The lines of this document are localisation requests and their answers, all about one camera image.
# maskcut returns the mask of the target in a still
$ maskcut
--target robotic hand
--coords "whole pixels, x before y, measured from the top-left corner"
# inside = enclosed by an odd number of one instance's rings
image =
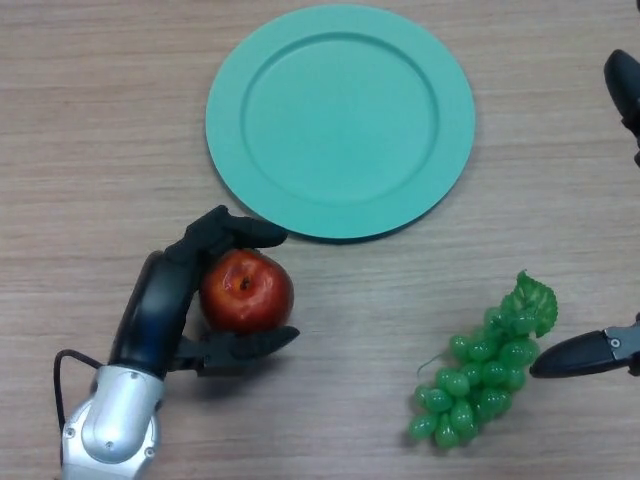
[[[605,63],[604,76],[622,124],[640,148],[640,63],[616,50]],[[640,153],[635,162],[640,167]],[[640,376],[640,314],[631,326],[585,333],[553,346],[538,357],[530,373],[537,378],[565,378],[620,367],[628,367],[631,375]]]
[[[270,223],[233,217],[219,206],[192,223],[184,237],[147,258],[117,330],[107,365],[73,350],[54,362],[62,480],[139,479],[160,445],[157,412],[168,372],[198,376],[242,371],[293,341],[284,326],[237,336],[213,334],[201,342],[183,336],[186,314],[202,276],[235,248],[267,248],[287,232]],[[97,369],[90,396],[65,420],[60,365],[65,356]]]

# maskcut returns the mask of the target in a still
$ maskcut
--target apple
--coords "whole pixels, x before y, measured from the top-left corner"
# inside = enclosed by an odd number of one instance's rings
[[[209,326],[237,334],[285,325],[293,296],[285,269],[256,250],[228,252],[200,284],[200,306]]]

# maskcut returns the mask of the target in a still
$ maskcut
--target plate rim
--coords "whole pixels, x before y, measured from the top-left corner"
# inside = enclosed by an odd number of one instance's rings
[[[355,23],[355,20],[365,21],[355,27],[349,22],[349,17],[354,20],[353,23]],[[369,21],[373,21],[373,23],[378,22],[378,25],[367,31],[367,29],[371,28],[371,23],[367,23]],[[418,46],[416,49],[420,48],[420,45],[424,45],[426,41],[426,44],[430,47],[429,54],[435,55],[441,62],[444,62],[439,63],[438,70],[436,70],[436,72],[441,73],[433,74],[430,73],[430,70],[433,71],[432,63],[435,63],[435,61],[427,63],[428,68],[427,71],[425,71],[425,61],[422,57],[416,58],[415,54],[412,55],[411,52],[405,51],[406,49],[400,49],[403,55],[410,58],[421,68],[430,83],[436,84],[432,85],[432,88],[435,99],[438,102],[438,110],[440,110],[440,102],[444,101],[446,107],[449,109],[445,111],[447,119],[450,119],[453,123],[457,123],[454,125],[455,127],[460,126],[461,128],[455,139],[450,138],[451,133],[447,133],[445,144],[442,143],[442,138],[440,137],[440,133],[438,133],[438,136],[434,138],[434,150],[431,152],[429,160],[424,162],[425,164],[432,163],[434,161],[433,157],[435,157],[436,162],[442,161],[442,158],[451,158],[452,156],[455,160],[454,164],[449,165],[445,169],[448,170],[448,172],[443,179],[433,181],[427,178],[426,184],[422,184],[422,186],[427,187],[427,189],[433,189],[434,187],[436,187],[436,189],[422,193],[418,191],[417,193],[422,194],[422,198],[420,198],[419,201],[405,201],[400,206],[396,205],[395,213],[393,215],[387,214],[382,219],[379,218],[379,215],[375,214],[375,205],[369,205],[369,210],[367,210],[367,208],[345,205],[336,207],[327,207],[325,205],[320,207],[309,201],[302,202],[302,204],[306,209],[310,210],[313,215],[306,215],[305,218],[305,214],[299,215],[294,212],[294,214],[291,215],[291,212],[284,213],[286,208],[274,208],[272,206],[273,202],[264,201],[265,195],[277,196],[277,190],[279,190],[280,195],[286,193],[285,196],[289,198],[292,198],[291,192],[287,192],[282,188],[274,190],[265,185],[260,185],[260,180],[258,180],[255,175],[252,176],[251,172],[236,171],[238,167],[234,165],[239,159],[242,160],[242,154],[239,153],[239,151],[243,150],[243,147],[239,145],[241,142],[238,141],[238,138],[233,138],[233,132],[235,132],[236,137],[238,136],[238,129],[234,127],[233,121],[229,121],[230,119],[234,120],[234,115],[240,115],[239,111],[241,111],[241,109],[238,108],[238,112],[233,112],[233,101],[236,102],[235,105],[241,101],[240,97],[244,91],[242,85],[250,82],[251,78],[270,57],[278,54],[278,50],[272,50],[272,48],[274,48],[273,44],[286,42],[285,45],[287,45],[295,41],[300,41],[300,38],[297,38],[296,35],[300,35],[301,33],[296,33],[296,29],[294,28],[297,22],[298,25],[303,25],[306,28],[304,35],[307,37],[313,35],[312,32],[309,32],[309,24],[315,27],[315,29],[322,30],[325,34],[327,32],[335,32],[336,28],[341,24],[348,24],[352,27],[349,33],[366,34],[371,37],[377,37],[385,42],[388,41],[389,35],[392,38],[404,36],[404,44],[407,44],[407,42],[417,43]],[[381,33],[380,25],[384,27],[382,28],[384,35]],[[400,42],[398,38],[392,45],[397,43],[403,42]],[[262,58],[262,62],[250,61],[255,58]],[[241,70],[242,81],[238,81],[237,70]],[[457,85],[453,88],[453,92],[456,93],[458,97],[455,95],[442,97],[439,93],[439,91],[441,91],[439,88],[446,90],[451,89],[451,86],[438,86],[438,84],[439,82],[443,82],[443,79],[447,81],[451,80],[451,77],[448,77],[451,72],[453,72],[453,79],[457,82]],[[218,117],[222,117],[223,121],[214,122],[213,118]],[[353,4],[327,4],[293,10],[276,17],[254,30],[232,50],[220,66],[209,90],[205,109],[205,135],[211,162],[218,171],[218,175],[227,189],[243,205],[260,217],[276,223],[293,233],[321,239],[349,240],[384,235],[388,232],[402,229],[404,226],[412,224],[427,214],[458,182],[471,156],[475,134],[476,110],[473,92],[465,71],[449,48],[433,33],[406,17],[386,9]],[[448,148],[451,148],[454,153],[450,153]],[[268,178],[262,177],[262,183],[269,181]],[[391,205],[388,204],[389,198],[386,198],[385,202],[387,202],[388,207],[391,207]],[[352,210],[353,213],[351,215],[345,215],[345,209]],[[373,218],[373,220],[375,220],[373,223],[366,221],[371,215],[378,217]],[[323,222],[322,218],[320,220],[318,219],[318,217],[324,216],[327,216],[326,219],[329,221]]]

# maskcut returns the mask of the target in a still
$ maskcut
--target turquoise plate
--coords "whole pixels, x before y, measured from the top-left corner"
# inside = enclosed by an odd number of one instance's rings
[[[206,109],[214,165],[258,216],[319,239],[395,231],[469,158],[475,109],[448,49],[397,14],[305,8],[245,39]]]

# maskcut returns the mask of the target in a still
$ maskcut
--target table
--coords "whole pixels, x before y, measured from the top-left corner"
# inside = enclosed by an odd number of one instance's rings
[[[206,150],[210,84],[252,30],[317,3],[0,2],[3,479],[59,475],[55,353],[104,361],[146,255],[217,204],[242,212]],[[543,347],[640,310],[640,171],[602,74],[614,49],[640,55],[634,2],[369,4],[429,28],[464,66],[478,108],[468,168],[392,237],[274,249],[302,335],[242,382],[172,375],[149,478],[636,478],[639,387],[624,371],[530,381],[464,450],[403,435],[417,366],[521,269],[560,301]],[[64,365],[69,410],[93,372]]]

